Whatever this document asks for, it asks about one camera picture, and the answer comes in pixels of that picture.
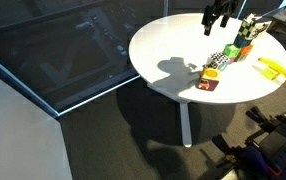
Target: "glass panel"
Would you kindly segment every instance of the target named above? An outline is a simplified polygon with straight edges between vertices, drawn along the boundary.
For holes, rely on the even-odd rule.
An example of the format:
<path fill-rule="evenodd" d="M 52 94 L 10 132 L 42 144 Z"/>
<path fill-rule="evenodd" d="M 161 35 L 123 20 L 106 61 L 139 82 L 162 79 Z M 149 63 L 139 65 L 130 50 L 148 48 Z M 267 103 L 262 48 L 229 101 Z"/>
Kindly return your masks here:
<path fill-rule="evenodd" d="M 130 39 L 162 14 L 161 0 L 0 1 L 0 64 L 61 112 L 137 76 Z"/>

